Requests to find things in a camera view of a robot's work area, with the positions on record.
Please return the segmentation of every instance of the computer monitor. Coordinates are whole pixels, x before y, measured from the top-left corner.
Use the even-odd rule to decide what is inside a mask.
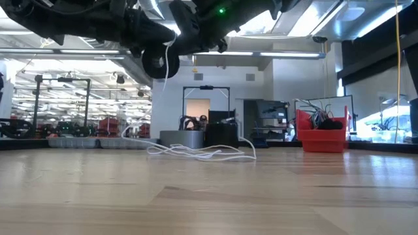
[[[261,119],[287,119],[288,102],[257,101],[257,107]]]

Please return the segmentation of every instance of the gray cylinder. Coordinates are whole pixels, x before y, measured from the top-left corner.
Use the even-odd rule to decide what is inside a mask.
[[[172,144],[181,144],[191,149],[200,149],[204,145],[203,131],[160,131],[161,145],[170,147]]]

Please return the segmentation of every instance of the small wheel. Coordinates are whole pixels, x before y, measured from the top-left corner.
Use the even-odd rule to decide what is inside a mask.
[[[152,78],[163,79],[167,72],[167,65],[165,63],[166,46],[157,45],[147,47],[142,54],[142,65],[145,72]],[[180,68],[180,59],[173,48],[169,48],[167,53],[169,59],[169,78],[172,78]]]

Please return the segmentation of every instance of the pillar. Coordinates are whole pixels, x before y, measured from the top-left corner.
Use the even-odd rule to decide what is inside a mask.
[[[10,118],[16,72],[13,71],[8,61],[4,60],[0,61],[0,72],[3,74],[4,84],[4,88],[1,90],[3,95],[0,101],[0,118]]]

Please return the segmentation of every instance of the yellow cable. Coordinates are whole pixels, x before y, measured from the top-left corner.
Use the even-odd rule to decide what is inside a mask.
[[[397,122],[396,122],[396,133],[394,137],[395,144],[398,142],[398,129],[399,129],[399,100],[400,100],[400,35],[399,35],[399,13],[398,13],[398,0],[395,0],[395,7],[396,7],[396,45],[398,48],[398,103],[396,116],[397,116]]]

